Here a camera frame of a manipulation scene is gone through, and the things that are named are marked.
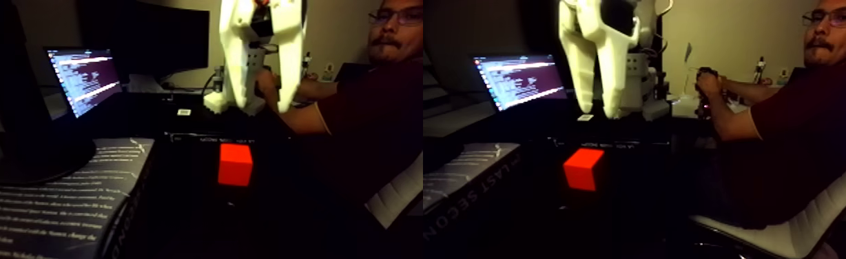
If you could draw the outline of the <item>person's left hand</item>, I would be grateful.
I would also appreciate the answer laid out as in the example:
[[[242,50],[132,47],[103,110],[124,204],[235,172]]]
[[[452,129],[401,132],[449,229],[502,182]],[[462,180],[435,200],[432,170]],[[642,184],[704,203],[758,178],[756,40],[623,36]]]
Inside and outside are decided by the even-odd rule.
[[[278,113],[278,76],[269,68],[263,67],[256,74],[256,85],[267,108]]]

